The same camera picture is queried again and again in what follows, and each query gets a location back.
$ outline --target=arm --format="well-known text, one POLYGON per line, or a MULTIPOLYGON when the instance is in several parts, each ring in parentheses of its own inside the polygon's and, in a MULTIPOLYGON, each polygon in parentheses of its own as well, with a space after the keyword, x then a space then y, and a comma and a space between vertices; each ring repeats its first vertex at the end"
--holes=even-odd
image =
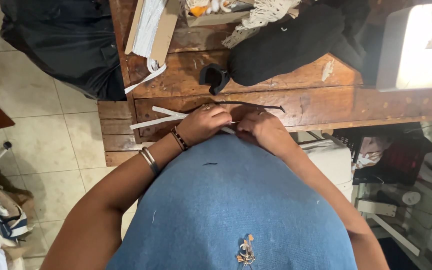
POLYGON ((253 112, 239 123, 238 137, 279 157, 305 184, 318 192, 343 222, 358 269, 388 270, 385 256, 366 221, 339 189, 311 162, 274 115, 253 112))
MULTIPOLYGON (((195 110, 177 131, 188 146, 211 138, 231 121, 222 107, 195 110)), ((148 148, 159 169, 182 149, 172 134, 148 148)), ((121 244, 121 219, 154 179, 141 154, 133 156, 99 181, 74 206, 41 266, 41 270, 104 269, 121 244)))

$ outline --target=wooden table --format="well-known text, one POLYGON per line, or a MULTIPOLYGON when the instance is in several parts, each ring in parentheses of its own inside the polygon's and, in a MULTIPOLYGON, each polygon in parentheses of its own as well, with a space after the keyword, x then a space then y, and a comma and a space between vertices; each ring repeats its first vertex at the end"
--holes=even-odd
MULTIPOLYGON (((137 0, 109 1, 123 80, 128 87, 149 74, 144 58, 124 54, 137 0)), ((133 89, 127 94, 127 102, 99 102, 107 166, 121 164, 137 153, 141 147, 137 144, 157 141, 176 124, 172 121, 130 130, 131 124, 167 116, 154 112, 152 106, 182 112, 222 100, 281 105, 286 113, 269 111, 290 132, 432 120, 432 89, 378 92, 364 88, 359 72, 330 54, 257 85, 244 87, 231 81, 219 95, 212 96, 209 86, 198 84, 199 72, 210 63, 225 66, 229 51, 221 40, 234 27, 188 27, 178 19, 166 58, 167 70, 133 89), (333 72, 322 81, 328 62, 333 62, 333 72)), ((229 109, 235 121, 247 111, 237 105, 229 109)))

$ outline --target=silver bangle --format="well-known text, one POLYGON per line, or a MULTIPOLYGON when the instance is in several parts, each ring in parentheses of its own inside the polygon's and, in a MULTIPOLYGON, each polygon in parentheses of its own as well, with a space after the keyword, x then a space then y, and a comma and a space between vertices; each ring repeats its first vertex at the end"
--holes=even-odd
POLYGON ((146 161, 149 164, 149 167, 151 167, 151 170, 153 171, 154 175, 155 176, 159 175, 158 165, 156 164, 156 161, 153 158, 153 156, 151 155, 151 153, 149 152, 148 148, 146 146, 143 147, 142 150, 140 151, 140 153, 146 159, 146 161))

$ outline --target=black bag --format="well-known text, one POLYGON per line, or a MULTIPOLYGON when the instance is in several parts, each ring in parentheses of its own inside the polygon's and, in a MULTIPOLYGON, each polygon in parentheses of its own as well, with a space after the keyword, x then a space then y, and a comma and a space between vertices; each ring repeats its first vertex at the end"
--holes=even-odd
POLYGON ((0 0, 1 37, 41 70, 101 101, 124 94, 109 3, 0 0))
MULTIPOLYGON (((227 59, 229 76, 242 86, 253 86, 292 72, 328 53, 343 29, 340 10, 327 5, 308 7, 295 19, 263 27, 234 46, 227 59)), ((208 66, 200 73, 200 84, 210 83, 212 94, 229 81, 216 76, 225 71, 219 69, 208 66)))

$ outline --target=blue denim apron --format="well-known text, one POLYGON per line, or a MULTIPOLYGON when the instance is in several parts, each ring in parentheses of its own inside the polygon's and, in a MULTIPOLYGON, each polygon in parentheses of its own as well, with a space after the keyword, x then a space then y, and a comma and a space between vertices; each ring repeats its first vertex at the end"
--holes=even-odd
POLYGON ((333 208, 279 158, 233 135, 183 152, 149 187, 107 270, 357 269, 333 208))

